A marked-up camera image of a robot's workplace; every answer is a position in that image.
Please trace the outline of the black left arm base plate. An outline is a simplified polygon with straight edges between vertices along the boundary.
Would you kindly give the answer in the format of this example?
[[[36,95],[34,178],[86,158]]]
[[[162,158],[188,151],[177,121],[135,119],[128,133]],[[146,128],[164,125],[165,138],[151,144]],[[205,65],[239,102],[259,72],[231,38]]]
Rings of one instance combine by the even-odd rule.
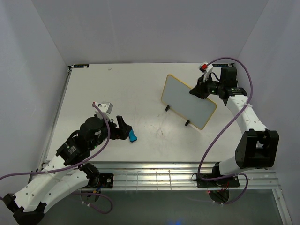
[[[94,189],[113,188],[114,174],[113,173],[101,173],[92,177],[87,187]]]

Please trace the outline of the blue whiteboard eraser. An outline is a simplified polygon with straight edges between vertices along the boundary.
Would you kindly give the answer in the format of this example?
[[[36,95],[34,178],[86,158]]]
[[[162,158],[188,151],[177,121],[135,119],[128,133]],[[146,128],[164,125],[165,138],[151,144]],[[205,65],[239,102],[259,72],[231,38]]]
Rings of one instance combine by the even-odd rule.
[[[134,131],[131,130],[128,134],[129,140],[131,143],[134,143],[137,141],[137,136],[134,134]]]

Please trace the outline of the yellow framed small whiteboard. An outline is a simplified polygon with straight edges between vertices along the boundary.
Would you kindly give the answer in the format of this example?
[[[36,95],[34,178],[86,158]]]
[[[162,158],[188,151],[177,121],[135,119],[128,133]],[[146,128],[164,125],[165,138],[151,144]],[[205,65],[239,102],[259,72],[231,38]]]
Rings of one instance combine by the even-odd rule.
[[[202,130],[217,109],[217,104],[210,99],[200,99],[189,92],[191,87],[173,75],[167,75],[161,101],[169,109]]]

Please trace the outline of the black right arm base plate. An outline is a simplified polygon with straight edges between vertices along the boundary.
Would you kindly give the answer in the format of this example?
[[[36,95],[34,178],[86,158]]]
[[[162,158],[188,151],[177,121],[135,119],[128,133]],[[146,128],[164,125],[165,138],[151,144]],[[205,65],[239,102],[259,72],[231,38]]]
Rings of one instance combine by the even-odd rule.
[[[238,188],[240,186],[237,176],[222,180],[201,180],[197,173],[194,173],[192,181],[196,182],[198,188]]]

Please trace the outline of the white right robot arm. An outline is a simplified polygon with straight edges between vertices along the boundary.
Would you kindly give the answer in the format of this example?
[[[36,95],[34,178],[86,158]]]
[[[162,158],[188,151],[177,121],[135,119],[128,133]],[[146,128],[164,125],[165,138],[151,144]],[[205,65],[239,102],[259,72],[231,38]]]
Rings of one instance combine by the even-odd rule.
[[[279,134],[268,129],[257,117],[248,103],[244,88],[238,87],[237,69],[222,67],[220,78],[213,80],[213,67],[204,63],[200,66],[203,75],[189,92],[200,99],[217,95],[234,116],[241,139],[234,156],[215,164],[208,176],[198,174],[200,180],[212,180],[217,186],[223,186],[229,178],[250,169],[270,168],[274,165],[279,142]]]

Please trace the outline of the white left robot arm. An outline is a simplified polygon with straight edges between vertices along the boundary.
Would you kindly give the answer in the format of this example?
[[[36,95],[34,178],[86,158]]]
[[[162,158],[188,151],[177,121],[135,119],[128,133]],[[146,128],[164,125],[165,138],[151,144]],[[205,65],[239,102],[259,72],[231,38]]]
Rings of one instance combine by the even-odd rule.
[[[88,118],[58,148],[55,156],[23,189],[6,194],[3,201],[20,225],[36,225],[57,202],[79,188],[94,188],[100,184],[101,174],[91,163],[85,163],[71,176],[72,166],[90,156],[104,140],[125,140],[132,127],[117,116],[117,124],[98,117]]]

